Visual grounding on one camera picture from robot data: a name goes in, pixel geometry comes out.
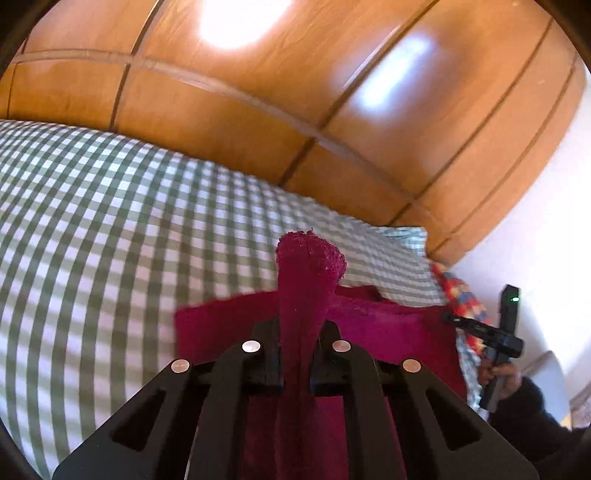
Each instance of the person's hand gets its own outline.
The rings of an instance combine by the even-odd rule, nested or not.
[[[504,400],[513,395],[521,386],[521,371],[514,364],[501,364],[492,366],[492,361],[483,358],[478,368],[478,383],[483,387],[495,377],[506,377],[503,389],[499,394],[499,400]]]

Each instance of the magenta towel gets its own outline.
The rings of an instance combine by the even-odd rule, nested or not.
[[[307,389],[312,351],[325,319],[376,359],[417,358],[466,398],[455,329],[440,321],[443,307],[404,307],[384,300],[375,287],[338,287],[345,258],[312,232],[284,235],[277,264],[278,291],[213,301],[175,315],[178,355],[195,363],[216,359],[247,340],[256,322],[279,315],[284,393],[249,403],[244,479],[348,478],[342,400],[315,399]]]

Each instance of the metal screw head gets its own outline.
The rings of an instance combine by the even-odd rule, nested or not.
[[[351,350],[351,344],[347,340],[337,340],[333,342],[333,350],[335,352],[345,353]]]
[[[414,358],[409,358],[402,362],[402,368],[404,368],[408,373],[415,374],[421,370],[421,362],[415,360]]]
[[[187,360],[180,359],[175,360],[173,364],[170,365],[170,368],[173,370],[174,373],[181,374],[183,372],[186,372],[190,366],[191,364]]]
[[[261,349],[261,344],[256,340],[248,340],[242,344],[242,350],[246,353],[258,352]]]

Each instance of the wooden headboard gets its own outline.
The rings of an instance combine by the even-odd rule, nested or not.
[[[533,0],[61,0],[0,80],[0,118],[120,132],[423,225],[452,264],[537,178],[584,86]]]

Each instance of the bed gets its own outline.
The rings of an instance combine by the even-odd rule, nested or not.
[[[446,302],[420,229],[121,135],[0,121],[0,418],[41,477],[174,358],[178,307],[275,289],[280,236],[309,229],[344,253],[343,285]]]

